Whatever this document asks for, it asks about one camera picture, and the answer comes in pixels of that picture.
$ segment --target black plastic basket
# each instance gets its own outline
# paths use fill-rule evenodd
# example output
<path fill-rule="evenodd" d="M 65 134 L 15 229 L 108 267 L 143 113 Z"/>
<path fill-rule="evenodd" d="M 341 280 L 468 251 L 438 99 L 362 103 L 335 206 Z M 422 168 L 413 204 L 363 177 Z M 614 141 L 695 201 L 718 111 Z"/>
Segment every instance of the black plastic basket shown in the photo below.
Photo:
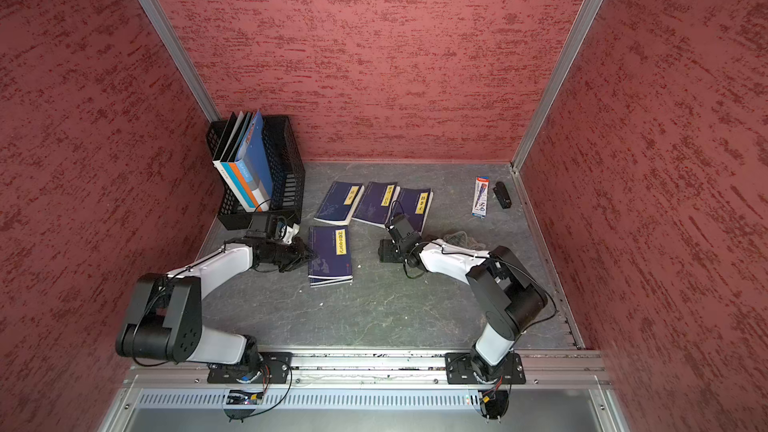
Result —
<path fill-rule="evenodd" d="M 211 155 L 216 151 L 225 128 L 226 120 L 210 124 L 205 139 Z M 304 164 L 289 117 L 264 116 L 264 130 L 261 136 L 272 175 L 270 212 L 291 212 L 293 220 L 299 223 L 304 199 Z M 221 200 L 218 218 L 226 230 L 248 228 L 254 214 L 261 213 L 246 212 L 228 185 L 224 184 L 224 198 Z"/>

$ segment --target book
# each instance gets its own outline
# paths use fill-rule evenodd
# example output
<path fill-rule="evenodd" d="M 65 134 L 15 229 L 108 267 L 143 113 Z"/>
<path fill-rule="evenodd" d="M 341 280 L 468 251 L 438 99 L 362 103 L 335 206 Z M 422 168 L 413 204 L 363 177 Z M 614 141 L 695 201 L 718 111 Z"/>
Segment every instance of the book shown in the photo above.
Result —
<path fill-rule="evenodd" d="M 349 284 L 351 281 L 352 278 L 332 278 L 325 280 L 322 278 L 310 277 L 310 287 L 315 288 L 333 284 Z"/>
<path fill-rule="evenodd" d="M 237 177 L 232 173 L 231 168 L 225 167 L 227 152 L 231 153 L 234 147 L 233 139 L 237 137 L 237 131 L 242 128 L 242 125 L 246 119 L 246 114 L 240 112 L 238 115 L 232 114 L 230 119 L 226 122 L 224 133 L 221 135 L 219 145 L 214 152 L 214 167 L 221 177 L 224 179 L 226 185 L 232 190 L 232 193 L 237 198 L 238 202 L 245 208 L 246 212 L 253 212 L 255 208 L 250 206 L 250 198 L 245 196 L 245 189 L 238 186 Z"/>
<path fill-rule="evenodd" d="M 362 184 L 334 181 L 317 209 L 315 220 L 334 226 L 349 225 L 365 189 Z"/>
<path fill-rule="evenodd" d="M 406 215 L 413 230 L 421 234 L 432 204 L 431 188 L 396 188 L 397 205 L 392 204 L 392 214 L 402 212 Z"/>
<path fill-rule="evenodd" d="M 266 160 L 263 131 L 264 118 L 257 111 L 230 162 L 230 167 L 240 172 L 245 193 L 258 212 L 269 210 L 272 197 L 272 175 Z"/>
<path fill-rule="evenodd" d="M 317 254 L 310 262 L 307 273 L 310 285 L 312 279 L 334 283 L 352 279 L 352 256 L 347 247 L 348 237 L 346 226 L 310 226 L 309 246 Z"/>
<path fill-rule="evenodd" d="M 368 182 L 352 219 L 384 228 L 392 203 L 397 198 L 396 187 L 397 182 Z"/>

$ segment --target cable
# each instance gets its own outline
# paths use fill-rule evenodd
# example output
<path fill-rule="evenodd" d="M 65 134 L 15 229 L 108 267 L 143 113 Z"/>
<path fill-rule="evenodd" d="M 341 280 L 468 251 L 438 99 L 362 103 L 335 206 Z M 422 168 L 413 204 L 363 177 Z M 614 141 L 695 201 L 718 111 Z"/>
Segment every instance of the cable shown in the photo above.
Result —
<path fill-rule="evenodd" d="M 261 384 L 264 386 L 264 397 L 266 397 L 266 389 L 270 388 L 270 378 L 271 378 L 271 372 L 270 372 L 270 366 L 264 362 L 264 368 L 266 369 L 266 374 L 264 374 L 261 378 Z"/>
<path fill-rule="evenodd" d="M 134 363 L 136 365 L 140 365 L 141 367 L 157 367 L 159 365 L 167 364 L 168 362 L 170 362 L 170 360 L 165 360 L 163 362 L 158 362 L 157 364 L 142 364 L 141 362 L 139 362 L 138 359 L 136 359 L 136 350 L 135 350 L 136 332 L 139 330 L 139 326 L 141 325 L 141 321 L 144 320 L 144 317 L 146 317 L 147 314 L 149 313 L 149 311 L 152 310 L 152 307 L 158 302 L 158 300 L 160 300 L 161 297 L 164 297 L 164 296 L 168 295 L 168 286 L 170 285 L 170 281 L 176 279 L 176 277 L 178 277 L 179 275 L 181 275 L 181 274 L 183 274 L 185 272 L 188 272 L 190 269 L 192 269 L 192 267 L 194 267 L 197 264 L 200 264 L 201 262 L 202 262 L 202 260 L 199 260 L 195 264 L 187 265 L 187 267 L 184 267 L 181 270 L 179 270 L 178 272 L 176 272 L 175 274 L 173 274 L 166 281 L 166 285 L 164 285 L 161 289 L 158 290 L 158 292 L 156 293 L 154 298 L 152 298 L 151 300 L 148 301 L 149 305 L 146 307 L 146 309 L 144 310 L 144 313 L 141 315 L 141 318 L 136 323 L 136 326 L 134 327 L 134 332 L 130 336 L 130 358 L 133 359 L 133 361 L 134 361 Z"/>
<path fill-rule="evenodd" d="M 275 360 L 275 362 L 280 362 L 281 364 L 284 364 L 286 367 L 288 367 L 288 371 L 289 371 L 289 373 L 290 373 L 290 380 L 288 380 L 288 390 L 286 390 L 286 392 L 284 393 L 283 397 L 282 397 L 282 398 L 280 398 L 280 400 L 278 400 L 278 401 L 277 401 L 277 404 L 274 404 L 272 407 L 270 407 L 270 408 L 268 408 L 268 409 L 266 409 L 266 410 L 262 410 L 261 412 L 256 412 L 255 414 L 247 415 L 247 416 L 245 416 L 244 418 L 242 418 L 242 419 L 240 419 L 240 420 L 244 420 L 244 419 L 252 418 L 252 417 L 255 417 L 255 416 L 257 416 L 257 415 L 266 414 L 267 412 L 269 412 L 269 411 L 270 411 L 270 410 L 272 410 L 273 408 L 275 408 L 275 407 L 277 407 L 278 405 L 282 404 L 282 403 L 283 403 L 283 400 L 285 400 L 285 399 L 286 399 L 286 397 L 288 397 L 288 393 L 290 392 L 290 386 L 291 386 L 291 384 L 293 383 L 293 369 L 291 368 L 291 366 L 290 366 L 290 365 L 286 364 L 286 363 L 285 363 L 285 362 L 283 362 L 282 360 Z"/>
<path fill-rule="evenodd" d="M 453 360 L 451 360 L 450 362 L 448 362 L 448 365 L 446 366 L 446 372 L 448 372 L 448 370 L 451 368 L 451 366 L 453 365 L 453 363 L 454 363 L 454 362 L 456 362 L 456 360 L 461 360 L 461 359 L 463 359 L 464 357 L 468 357 L 468 356 L 469 356 L 469 352 L 465 352 L 464 354 L 461 354 L 461 355 L 457 355 L 456 357 L 454 357 L 454 358 L 453 358 Z"/>
<path fill-rule="evenodd" d="M 389 213 L 386 216 L 386 222 L 384 222 L 385 224 L 388 223 L 389 219 L 392 217 L 392 211 L 395 210 L 395 204 L 400 206 L 400 212 L 402 212 L 403 215 L 406 214 L 406 210 L 402 206 L 402 203 L 398 199 L 395 199 L 395 200 L 392 201 L 392 206 L 390 207 Z"/>
<path fill-rule="evenodd" d="M 507 409 L 509 408 L 509 396 L 512 395 L 512 384 L 509 385 L 509 389 L 507 389 L 507 403 L 504 406 L 504 412 L 502 412 L 502 416 L 507 414 Z"/>
<path fill-rule="evenodd" d="M 141 318 L 139 319 L 138 323 L 134 327 L 134 332 L 131 335 L 131 339 L 130 339 L 130 358 L 132 358 L 134 360 L 136 365 L 140 365 L 141 367 L 157 367 L 159 365 L 167 364 L 169 362 L 168 360 L 164 360 L 162 362 L 158 362 L 157 364 L 142 364 L 141 362 L 139 362 L 138 359 L 136 359 L 136 350 L 134 349 L 134 345 L 136 344 L 136 331 L 139 330 L 139 326 L 141 325 L 141 321 L 144 320 L 144 316 L 147 315 L 147 313 L 150 310 L 152 310 L 152 307 L 158 302 L 158 300 L 161 297 L 164 297 L 165 295 L 168 295 L 168 294 L 165 293 L 165 289 L 163 289 L 163 292 L 160 292 L 157 295 L 155 295 L 154 299 L 151 302 L 149 302 L 149 305 L 144 310 L 144 313 L 141 315 Z"/>
<path fill-rule="evenodd" d="M 420 278 L 422 275 L 426 274 L 426 271 L 422 271 L 422 273 L 419 274 L 419 275 L 414 275 L 414 276 L 408 275 L 408 269 L 406 268 L 406 262 L 408 262 L 408 257 L 413 256 L 414 251 L 417 250 L 419 245 L 421 245 L 421 244 L 432 244 L 432 243 L 434 243 L 434 242 L 431 242 L 431 241 L 419 242 L 418 244 L 414 245 L 411 248 L 411 250 L 410 250 L 410 252 L 408 252 L 408 254 L 406 254 L 405 258 L 402 260 L 402 271 L 406 274 L 406 277 L 408 277 L 408 278 Z"/>
<path fill-rule="evenodd" d="M 267 200 L 265 200 L 264 202 L 262 202 L 262 203 L 260 203 L 258 206 L 256 206 L 256 212 L 258 212 L 258 211 L 259 211 L 259 207 L 263 206 L 264 204 L 266 204 L 266 203 L 267 203 L 267 202 L 269 202 L 270 200 L 272 200 L 272 197 L 269 197 Z"/>
<path fill-rule="evenodd" d="M 522 270 L 522 269 L 521 269 L 520 267 L 518 267 L 517 265 L 513 265 L 513 264 L 510 264 L 509 262 L 503 261 L 503 260 L 501 260 L 500 258 L 494 258 L 494 257 L 483 257 L 483 256 L 481 256 L 481 255 L 475 255 L 475 254 L 467 254 L 466 252 L 459 252 L 459 251 L 456 251 L 456 252 L 446 252 L 446 250 L 444 249 L 445 245 L 443 245 L 443 244 L 438 244 L 438 243 L 436 243 L 436 242 L 433 242 L 433 241 L 430 241 L 430 242 L 428 242 L 428 243 L 431 243 L 431 244 L 435 244 L 435 245 L 439 246 L 439 247 L 440 247 L 440 253 L 441 253 L 441 254 L 443 254 L 443 255 L 466 255 L 466 256 L 468 256 L 468 257 L 475 257 L 475 258 L 486 258 L 486 259 L 490 259 L 490 260 L 493 260 L 494 262 L 500 262 L 500 263 L 502 263 L 502 264 L 505 264 L 507 267 L 511 267 L 511 268 L 513 268 L 514 270 L 516 270 L 516 271 L 520 272 L 521 274 L 523 274 L 525 277 L 527 277 L 527 278 L 528 278 L 528 280 L 530 280 L 532 283 L 536 284 L 536 285 L 537 285 L 537 286 L 538 286 L 538 287 L 539 287 L 541 290 L 543 290 L 543 291 L 544 291 L 544 293 L 545 293 L 545 294 L 547 295 L 547 297 L 549 298 L 549 301 L 552 303 L 552 307 L 554 308 L 554 312 L 552 312 L 552 314 L 551 314 L 551 315 L 549 315 L 549 316 L 548 316 L 548 317 L 546 317 L 546 318 L 543 318 L 543 319 L 540 319 L 540 320 L 537 320 L 537 321 L 533 321 L 533 322 L 531 322 L 530 324 L 526 325 L 526 326 L 525 326 L 525 328 L 524 328 L 523 330 L 521 330 L 521 331 L 520 331 L 520 335 L 523 335 L 523 334 L 525 333 L 525 331 L 529 330 L 529 329 L 530 329 L 531 327 L 533 327 L 534 325 L 536 325 L 536 324 L 540 324 L 540 323 L 542 323 L 542 322 L 546 322 L 546 321 L 548 321 L 548 320 L 550 320 L 550 319 L 554 318 L 554 317 L 555 317 L 555 316 L 558 314 L 558 312 L 559 312 L 559 310 L 558 310 L 558 306 L 557 306 L 557 304 L 554 302 L 554 297 L 552 297 L 552 294 L 550 294 L 550 293 L 549 293 L 549 291 L 548 291 L 547 289 L 545 289 L 544 287 L 542 287 L 542 285 L 541 285 L 541 284 L 539 284 L 539 283 L 538 283 L 538 281 L 537 281 L 536 279 L 534 279 L 534 278 L 533 278 L 533 277 L 532 277 L 532 276 L 531 276 L 529 273 L 527 273 L 526 271 Z"/>
<path fill-rule="evenodd" d="M 482 394 L 483 395 L 486 395 L 486 394 L 490 395 L 491 393 L 493 393 L 493 398 L 496 398 L 496 390 L 498 390 L 498 386 L 500 386 L 502 384 L 502 380 L 503 379 L 504 379 L 504 376 L 501 376 L 500 378 L 498 378 L 498 381 L 496 382 L 496 387 L 494 387 L 493 389 L 490 389 L 490 390 L 484 390 Z"/>
<path fill-rule="evenodd" d="M 285 220 L 283 220 L 282 217 L 280 217 L 280 218 L 277 219 L 277 223 L 278 224 L 280 224 L 280 223 L 283 224 L 283 228 L 281 229 L 282 234 L 280 234 L 280 238 L 277 239 L 278 242 L 282 242 L 283 239 L 286 237 L 286 234 L 288 233 L 288 222 L 286 222 Z"/>

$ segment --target metal panel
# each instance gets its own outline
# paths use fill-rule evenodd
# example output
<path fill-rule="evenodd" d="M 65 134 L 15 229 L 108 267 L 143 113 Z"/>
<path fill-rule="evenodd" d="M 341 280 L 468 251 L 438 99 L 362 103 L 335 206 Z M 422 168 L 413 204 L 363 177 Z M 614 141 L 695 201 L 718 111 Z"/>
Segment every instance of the metal panel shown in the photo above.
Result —
<path fill-rule="evenodd" d="M 301 349 L 293 353 L 297 388 L 476 390 L 488 386 L 449 385 L 444 350 Z M 597 350 L 520 350 L 528 382 L 514 389 L 610 388 Z M 206 382 L 208 369 L 199 364 L 132 367 L 125 381 L 135 388 L 217 389 Z"/>
<path fill-rule="evenodd" d="M 552 75 L 549 77 L 549 82 L 547 82 L 547 86 L 544 88 L 542 100 L 536 107 L 531 122 L 528 124 L 523 139 L 520 141 L 520 147 L 518 147 L 514 154 L 512 159 L 513 169 L 519 171 L 525 158 L 528 157 L 538 131 L 541 130 L 544 120 L 547 119 L 552 102 L 554 102 L 554 98 L 558 95 L 560 87 L 563 85 L 563 81 L 565 81 L 565 77 L 571 69 L 571 64 L 578 54 L 581 43 L 584 42 L 584 38 L 587 36 L 587 32 L 589 32 L 589 27 L 598 14 L 602 3 L 603 0 L 584 0 L 581 3 L 581 8 L 576 15 L 574 24 L 571 26 L 571 32 L 565 40 L 558 62 L 554 64 Z"/>
<path fill-rule="evenodd" d="M 200 108 L 203 110 L 206 118 L 210 122 L 219 120 L 221 117 L 219 111 L 216 109 L 216 104 L 214 104 L 213 99 L 210 98 L 208 91 L 205 89 L 203 80 L 197 75 L 197 70 L 194 68 L 192 59 L 190 59 L 187 51 L 184 50 L 181 42 L 179 42 L 179 38 L 176 36 L 176 32 L 174 32 L 174 28 L 170 25 L 165 12 L 163 12 L 163 8 L 160 6 L 160 2 L 158 0 L 138 1 L 168 49 L 171 58 L 176 62 L 176 67 L 179 68 L 182 77 L 187 81 L 187 85 L 192 91 L 195 99 L 197 99 L 197 103 L 200 104 Z"/>
<path fill-rule="evenodd" d="M 143 389 L 135 408 L 155 409 L 254 409 L 270 408 L 280 402 L 285 386 L 270 387 L 264 402 L 227 405 L 229 389 Z M 345 410 L 474 410 L 479 407 L 476 390 L 350 390 L 300 389 L 292 387 L 281 409 Z"/>
<path fill-rule="evenodd" d="M 616 402 L 612 390 L 592 389 L 589 391 L 595 415 L 603 432 L 628 432 L 629 427 Z"/>

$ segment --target gray floor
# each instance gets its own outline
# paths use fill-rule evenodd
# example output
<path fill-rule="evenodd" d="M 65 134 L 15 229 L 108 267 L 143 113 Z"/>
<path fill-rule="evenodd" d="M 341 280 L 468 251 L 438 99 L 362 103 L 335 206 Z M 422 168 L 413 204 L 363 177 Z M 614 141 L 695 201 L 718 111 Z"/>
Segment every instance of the gray floor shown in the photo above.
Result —
<path fill-rule="evenodd" d="M 503 210 L 491 193 L 486 219 L 473 217 L 470 211 L 476 176 L 488 176 L 492 183 L 503 180 L 513 200 L 512 208 Z M 443 236 L 463 230 L 489 248 L 504 245 L 552 292 L 506 166 L 308 163 L 300 234 L 305 240 L 309 226 L 322 225 L 311 217 L 334 180 L 392 180 L 404 187 L 432 188 L 434 199 L 425 234 Z M 239 235 L 242 232 L 226 231 L 216 222 L 201 254 Z M 276 347 L 472 346 L 485 319 L 469 287 L 443 274 L 409 280 L 401 265 L 380 264 L 379 240 L 387 237 L 383 228 L 352 221 L 351 284 L 310 289 L 306 267 L 285 274 L 240 274 L 206 297 L 204 321 L 221 330 L 253 335 L 261 344 Z M 560 314 L 532 327 L 517 347 L 573 348 L 574 342 Z"/>

